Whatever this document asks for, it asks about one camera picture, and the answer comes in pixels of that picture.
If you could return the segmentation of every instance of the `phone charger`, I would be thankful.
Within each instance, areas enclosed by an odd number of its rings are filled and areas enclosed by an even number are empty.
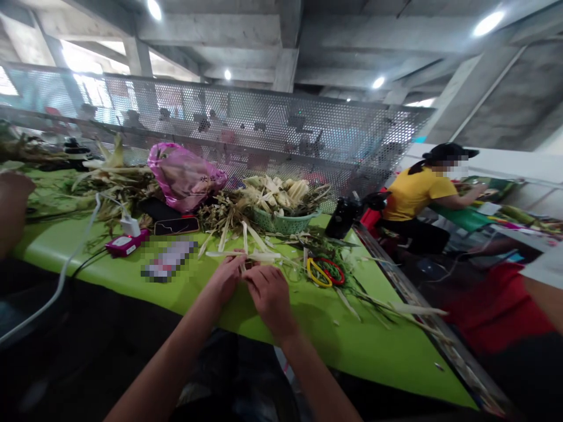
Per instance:
[[[136,251],[145,240],[148,239],[150,232],[148,229],[142,229],[141,234],[137,237],[119,236],[111,242],[106,243],[106,250],[113,258],[124,258]]]

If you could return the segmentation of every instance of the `metal mesh panel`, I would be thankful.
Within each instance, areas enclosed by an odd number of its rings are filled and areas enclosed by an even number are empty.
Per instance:
[[[0,106],[2,115],[26,130],[98,137],[111,145],[111,135],[88,122],[96,120],[123,132],[126,159],[136,164],[146,162],[156,142],[174,141],[225,170],[229,189],[240,186],[244,177],[265,172],[328,182],[334,197],[326,212],[334,208],[336,196],[380,189],[433,111],[123,75],[73,74],[25,64],[6,64],[4,69],[20,95],[0,96],[5,104]],[[89,111],[84,104],[97,108]],[[58,142],[56,137],[49,139]],[[95,143],[89,146],[97,151]]]

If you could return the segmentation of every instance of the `mobile phone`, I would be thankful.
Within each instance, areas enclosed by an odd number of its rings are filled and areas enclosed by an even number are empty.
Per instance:
[[[153,221],[176,220],[182,218],[179,211],[170,208],[154,196],[139,202],[139,208],[151,216]]]
[[[199,231],[199,220],[195,216],[187,216],[174,220],[163,220],[154,223],[154,234],[166,236],[170,234],[194,233]]]

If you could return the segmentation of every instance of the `black thermos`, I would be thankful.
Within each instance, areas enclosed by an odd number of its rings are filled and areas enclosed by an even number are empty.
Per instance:
[[[363,210],[364,204],[359,199],[338,198],[336,210],[328,222],[324,234],[335,239],[345,238]]]

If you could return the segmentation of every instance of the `plastic basket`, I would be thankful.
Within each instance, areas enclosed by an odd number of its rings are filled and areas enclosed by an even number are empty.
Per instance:
[[[305,231],[311,220],[321,215],[320,211],[303,217],[273,217],[267,212],[254,208],[254,222],[263,230],[272,233],[296,234]]]

